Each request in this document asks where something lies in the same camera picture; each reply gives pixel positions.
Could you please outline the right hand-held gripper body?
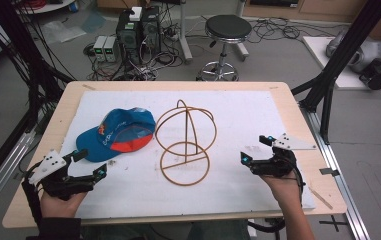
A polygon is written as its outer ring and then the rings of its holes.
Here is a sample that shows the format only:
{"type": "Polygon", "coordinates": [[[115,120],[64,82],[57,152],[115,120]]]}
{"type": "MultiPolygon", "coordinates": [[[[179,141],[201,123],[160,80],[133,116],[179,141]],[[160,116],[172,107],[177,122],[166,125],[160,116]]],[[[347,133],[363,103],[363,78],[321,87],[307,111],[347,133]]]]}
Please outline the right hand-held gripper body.
{"type": "Polygon", "coordinates": [[[297,169],[296,157],[294,150],[314,150],[316,146],[312,143],[305,142],[294,136],[283,133],[280,137],[275,138],[272,152],[273,156],[268,160],[253,160],[250,171],[254,175],[270,175],[274,177],[282,177],[289,174],[292,170],[297,169]]]}

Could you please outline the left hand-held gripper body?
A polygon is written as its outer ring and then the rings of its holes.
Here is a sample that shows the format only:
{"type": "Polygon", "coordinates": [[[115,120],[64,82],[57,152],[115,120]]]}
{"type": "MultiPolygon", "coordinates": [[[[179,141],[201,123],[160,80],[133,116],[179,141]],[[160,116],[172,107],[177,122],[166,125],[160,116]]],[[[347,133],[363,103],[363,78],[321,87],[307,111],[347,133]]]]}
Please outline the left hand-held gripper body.
{"type": "Polygon", "coordinates": [[[38,186],[52,197],[67,201],[72,195],[94,189],[93,174],[74,177],[68,174],[67,164],[56,150],[50,150],[43,159],[31,167],[22,183],[28,201],[38,200],[38,186]]]}

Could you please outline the blue and orange cap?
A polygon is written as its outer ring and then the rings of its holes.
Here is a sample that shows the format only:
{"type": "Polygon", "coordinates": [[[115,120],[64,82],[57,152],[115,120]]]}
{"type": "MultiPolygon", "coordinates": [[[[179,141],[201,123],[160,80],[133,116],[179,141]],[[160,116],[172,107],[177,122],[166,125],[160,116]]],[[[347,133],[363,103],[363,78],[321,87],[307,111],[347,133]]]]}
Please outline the blue and orange cap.
{"type": "Polygon", "coordinates": [[[102,122],[76,139],[78,150],[86,150],[90,162],[103,162],[120,154],[145,147],[153,137],[156,123],[143,108],[113,109],[102,122]]]}

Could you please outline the brown wire hat stand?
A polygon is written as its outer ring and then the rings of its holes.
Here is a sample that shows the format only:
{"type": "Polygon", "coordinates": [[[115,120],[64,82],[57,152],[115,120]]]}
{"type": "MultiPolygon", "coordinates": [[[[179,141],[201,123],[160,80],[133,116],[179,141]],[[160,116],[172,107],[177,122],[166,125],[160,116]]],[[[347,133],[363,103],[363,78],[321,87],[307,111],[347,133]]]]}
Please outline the brown wire hat stand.
{"type": "Polygon", "coordinates": [[[218,128],[211,111],[179,99],[156,123],[154,137],[162,149],[159,166],[172,184],[192,186],[203,181],[211,167],[208,150],[218,128]]]}

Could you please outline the person's right hand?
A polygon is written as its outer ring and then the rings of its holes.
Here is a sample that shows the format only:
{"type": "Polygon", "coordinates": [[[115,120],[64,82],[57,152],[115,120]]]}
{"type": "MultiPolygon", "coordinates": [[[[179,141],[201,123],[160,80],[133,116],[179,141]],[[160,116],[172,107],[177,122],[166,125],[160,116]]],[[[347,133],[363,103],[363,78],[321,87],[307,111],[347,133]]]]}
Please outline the person's right hand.
{"type": "Polygon", "coordinates": [[[283,214],[302,214],[299,185],[294,172],[283,177],[262,176],[261,179],[269,186],[283,214]]]}

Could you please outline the person's left hand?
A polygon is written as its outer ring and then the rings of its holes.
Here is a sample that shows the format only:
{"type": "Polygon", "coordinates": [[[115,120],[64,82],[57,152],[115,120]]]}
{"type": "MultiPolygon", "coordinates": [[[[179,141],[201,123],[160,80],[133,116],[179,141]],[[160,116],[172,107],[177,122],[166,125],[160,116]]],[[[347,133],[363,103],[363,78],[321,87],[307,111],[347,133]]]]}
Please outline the person's left hand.
{"type": "Polygon", "coordinates": [[[85,197],[86,193],[79,193],[65,201],[44,192],[40,199],[42,216],[44,218],[74,218],[85,197]]]}

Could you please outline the white cloth mat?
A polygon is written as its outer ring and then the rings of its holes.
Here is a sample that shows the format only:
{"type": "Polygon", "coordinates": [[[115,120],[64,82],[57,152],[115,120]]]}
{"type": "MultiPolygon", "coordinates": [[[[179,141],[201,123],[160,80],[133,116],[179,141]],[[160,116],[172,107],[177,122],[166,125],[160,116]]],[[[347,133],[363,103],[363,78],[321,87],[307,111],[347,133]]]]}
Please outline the white cloth mat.
{"type": "Polygon", "coordinates": [[[287,131],[268,91],[89,91],[80,99],[61,152],[75,150],[78,135],[113,109],[142,107],[159,118],[178,101],[192,107],[196,136],[207,150],[189,163],[166,152],[190,136],[184,116],[168,120],[144,148],[109,160],[106,178],[86,196],[79,217],[148,220],[278,210],[269,187],[240,162],[242,153],[270,158],[260,136],[287,131]]]}

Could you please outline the black tape piece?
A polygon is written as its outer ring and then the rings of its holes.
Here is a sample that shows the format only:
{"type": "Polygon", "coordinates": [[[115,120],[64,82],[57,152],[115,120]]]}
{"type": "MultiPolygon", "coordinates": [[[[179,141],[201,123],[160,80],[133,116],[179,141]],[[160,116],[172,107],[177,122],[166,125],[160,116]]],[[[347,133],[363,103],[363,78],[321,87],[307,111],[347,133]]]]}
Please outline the black tape piece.
{"type": "Polygon", "coordinates": [[[331,175],[333,177],[340,175],[340,172],[337,169],[333,170],[332,168],[322,168],[322,169],[319,169],[319,171],[322,175],[331,175]]]}

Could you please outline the thin wooden stick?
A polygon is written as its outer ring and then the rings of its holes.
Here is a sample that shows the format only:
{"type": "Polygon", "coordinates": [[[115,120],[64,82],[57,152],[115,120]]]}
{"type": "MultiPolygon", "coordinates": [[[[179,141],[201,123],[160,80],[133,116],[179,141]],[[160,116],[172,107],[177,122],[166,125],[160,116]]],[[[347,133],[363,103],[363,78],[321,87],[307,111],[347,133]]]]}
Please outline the thin wooden stick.
{"type": "Polygon", "coordinates": [[[310,192],[316,196],[325,206],[327,206],[330,210],[333,210],[333,206],[324,198],[322,197],[316,190],[314,190],[311,187],[308,187],[310,192]]]}

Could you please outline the grey metal stand leg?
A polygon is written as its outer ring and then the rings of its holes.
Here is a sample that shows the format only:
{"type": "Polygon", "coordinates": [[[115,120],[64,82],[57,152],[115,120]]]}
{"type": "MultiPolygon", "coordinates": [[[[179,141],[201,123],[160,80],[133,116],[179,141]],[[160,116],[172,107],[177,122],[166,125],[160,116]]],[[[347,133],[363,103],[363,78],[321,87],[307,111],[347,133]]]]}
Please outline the grey metal stand leg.
{"type": "Polygon", "coordinates": [[[193,61],[193,56],[186,39],[186,0],[179,0],[180,6],[180,33],[179,42],[182,49],[184,63],[190,64],[193,61]]]}
{"type": "MultiPolygon", "coordinates": [[[[236,16],[238,16],[238,17],[242,17],[243,16],[243,11],[244,11],[245,4],[246,4],[246,0],[237,0],[237,6],[236,6],[236,11],[235,11],[235,15],[236,16]]],[[[236,43],[236,50],[240,54],[242,61],[245,61],[246,58],[249,56],[249,52],[248,52],[248,50],[246,49],[246,47],[244,45],[244,40],[243,39],[240,39],[236,43]]]]}

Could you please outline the white platform board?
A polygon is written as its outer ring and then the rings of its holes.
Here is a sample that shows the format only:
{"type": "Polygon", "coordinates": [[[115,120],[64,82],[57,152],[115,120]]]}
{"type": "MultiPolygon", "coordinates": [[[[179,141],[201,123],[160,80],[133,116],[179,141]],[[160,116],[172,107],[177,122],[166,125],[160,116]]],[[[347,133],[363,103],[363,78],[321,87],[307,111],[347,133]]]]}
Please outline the white platform board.
{"type": "MultiPolygon", "coordinates": [[[[324,68],[329,58],[326,56],[326,47],[332,37],[310,37],[304,36],[303,42],[319,66],[324,68]]],[[[367,90],[367,87],[349,67],[345,67],[336,80],[335,88],[339,90],[367,90]]]]}

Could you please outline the grey power supply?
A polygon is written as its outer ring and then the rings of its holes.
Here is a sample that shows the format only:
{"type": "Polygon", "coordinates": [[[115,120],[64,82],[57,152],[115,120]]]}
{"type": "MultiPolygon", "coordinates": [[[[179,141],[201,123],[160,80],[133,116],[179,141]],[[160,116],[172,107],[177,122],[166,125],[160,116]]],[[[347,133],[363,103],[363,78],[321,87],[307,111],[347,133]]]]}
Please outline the grey power supply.
{"type": "Polygon", "coordinates": [[[104,53],[107,62],[116,62],[119,55],[117,39],[114,36],[108,36],[104,44],[104,53]]]}
{"type": "Polygon", "coordinates": [[[106,57],[104,54],[104,44],[107,40],[106,36],[98,36],[94,45],[93,45],[93,51],[95,53],[95,57],[98,62],[105,62],[106,57]]]}

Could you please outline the black round stool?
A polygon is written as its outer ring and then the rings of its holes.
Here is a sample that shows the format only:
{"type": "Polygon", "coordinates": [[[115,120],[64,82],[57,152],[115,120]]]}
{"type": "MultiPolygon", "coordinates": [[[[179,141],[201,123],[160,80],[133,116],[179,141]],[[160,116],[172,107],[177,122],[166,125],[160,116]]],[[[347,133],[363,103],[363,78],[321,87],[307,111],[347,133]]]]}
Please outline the black round stool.
{"type": "Polygon", "coordinates": [[[210,47],[222,43],[222,50],[217,61],[204,65],[196,76],[197,81],[238,81],[237,69],[226,62],[228,46],[243,43],[250,36],[250,23],[236,15],[216,15],[205,24],[205,33],[212,39],[210,47]]]}

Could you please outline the clear plastic sheet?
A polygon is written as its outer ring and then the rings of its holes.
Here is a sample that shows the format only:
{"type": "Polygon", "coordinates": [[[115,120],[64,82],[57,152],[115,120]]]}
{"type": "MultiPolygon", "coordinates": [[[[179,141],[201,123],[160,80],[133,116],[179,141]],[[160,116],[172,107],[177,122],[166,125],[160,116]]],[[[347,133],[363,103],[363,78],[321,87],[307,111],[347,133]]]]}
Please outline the clear plastic sheet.
{"type": "Polygon", "coordinates": [[[60,21],[52,21],[42,27],[44,39],[48,44],[67,42],[86,34],[80,27],[67,28],[60,21]]]}

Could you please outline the black device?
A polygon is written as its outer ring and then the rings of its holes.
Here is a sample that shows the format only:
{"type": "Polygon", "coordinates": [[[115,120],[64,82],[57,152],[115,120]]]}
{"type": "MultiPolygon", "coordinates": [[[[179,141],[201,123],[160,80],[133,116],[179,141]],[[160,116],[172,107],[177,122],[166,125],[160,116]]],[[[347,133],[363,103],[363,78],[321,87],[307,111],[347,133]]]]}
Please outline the black device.
{"type": "Polygon", "coordinates": [[[359,76],[359,80],[370,90],[381,89],[381,62],[373,60],[359,76]]]}

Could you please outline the black computer tower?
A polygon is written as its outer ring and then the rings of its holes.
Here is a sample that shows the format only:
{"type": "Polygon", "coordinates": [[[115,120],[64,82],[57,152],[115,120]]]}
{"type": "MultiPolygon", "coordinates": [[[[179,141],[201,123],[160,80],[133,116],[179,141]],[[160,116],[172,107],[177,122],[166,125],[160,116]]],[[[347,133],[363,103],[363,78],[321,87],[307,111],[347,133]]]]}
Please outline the black computer tower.
{"type": "Polygon", "coordinates": [[[132,10],[124,10],[118,20],[116,35],[122,48],[122,54],[134,64],[140,64],[139,47],[142,42],[142,27],[140,21],[132,21],[132,10]]]}
{"type": "Polygon", "coordinates": [[[143,40],[148,53],[157,54],[161,51],[159,7],[152,6],[143,10],[141,23],[143,40]]]}

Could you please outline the grey robot shell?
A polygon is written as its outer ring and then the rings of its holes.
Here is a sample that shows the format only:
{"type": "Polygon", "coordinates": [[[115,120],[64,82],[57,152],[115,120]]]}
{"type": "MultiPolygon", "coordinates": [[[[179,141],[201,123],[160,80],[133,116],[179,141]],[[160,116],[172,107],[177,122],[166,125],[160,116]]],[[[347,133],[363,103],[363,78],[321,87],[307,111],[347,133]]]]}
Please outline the grey robot shell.
{"type": "MultiPolygon", "coordinates": [[[[332,39],[326,47],[326,56],[331,57],[337,47],[342,42],[347,31],[341,30],[338,35],[332,39]]],[[[355,73],[361,73],[374,60],[379,62],[381,66],[381,42],[372,40],[368,37],[361,46],[356,50],[355,54],[349,60],[347,66],[355,73]]]]}

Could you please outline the white box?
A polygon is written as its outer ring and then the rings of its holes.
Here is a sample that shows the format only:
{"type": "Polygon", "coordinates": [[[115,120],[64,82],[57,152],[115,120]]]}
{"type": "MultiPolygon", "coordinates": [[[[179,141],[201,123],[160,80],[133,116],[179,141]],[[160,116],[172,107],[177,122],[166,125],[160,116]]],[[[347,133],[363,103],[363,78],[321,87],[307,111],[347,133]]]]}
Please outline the white box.
{"type": "Polygon", "coordinates": [[[131,13],[129,15],[129,19],[131,21],[139,21],[142,16],[142,8],[135,6],[131,8],[131,13]]]}

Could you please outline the aluminium rail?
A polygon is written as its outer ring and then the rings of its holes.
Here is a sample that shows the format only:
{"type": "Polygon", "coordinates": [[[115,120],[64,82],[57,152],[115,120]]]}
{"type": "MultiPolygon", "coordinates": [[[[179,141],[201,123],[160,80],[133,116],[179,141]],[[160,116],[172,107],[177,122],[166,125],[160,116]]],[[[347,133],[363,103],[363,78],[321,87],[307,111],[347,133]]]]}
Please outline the aluminium rail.
{"type": "Polygon", "coordinates": [[[0,153],[0,193],[35,139],[35,131],[22,133],[0,153]]]}
{"type": "Polygon", "coordinates": [[[327,164],[327,167],[331,170],[337,187],[342,195],[343,200],[346,203],[347,210],[344,213],[348,226],[351,230],[354,240],[371,240],[367,228],[362,220],[362,217],[357,209],[356,203],[350,193],[349,187],[345,181],[344,175],[341,171],[337,158],[332,150],[332,147],[326,143],[323,137],[320,135],[321,121],[316,113],[311,113],[308,110],[300,108],[308,127],[318,145],[321,154],[327,164]]]}

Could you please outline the black frame post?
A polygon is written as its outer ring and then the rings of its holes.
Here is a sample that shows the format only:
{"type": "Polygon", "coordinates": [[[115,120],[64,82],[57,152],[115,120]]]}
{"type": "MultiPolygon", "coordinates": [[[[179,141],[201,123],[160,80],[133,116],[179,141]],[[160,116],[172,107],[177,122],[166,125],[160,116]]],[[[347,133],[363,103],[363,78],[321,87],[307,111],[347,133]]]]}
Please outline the black frame post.
{"type": "Polygon", "coordinates": [[[300,101],[300,106],[309,113],[315,113],[318,104],[323,102],[319,133],[326,144],[329,144],[329,121],[337,78],[380,19],[381,0],[367,0],[321,72],[291,90],[293,95],[309,90],[307,96],[300,101]]]}
{"type": "Polygon", "coordinates": [[[60,100],[61,83],[75,81],[45,60],[23,22],[24,15],[12,0],[0,0],[0,48],[28,87],[28,110],[0,147],[0,168],[20,136],[37,124],[39,110],[60,100]]]}

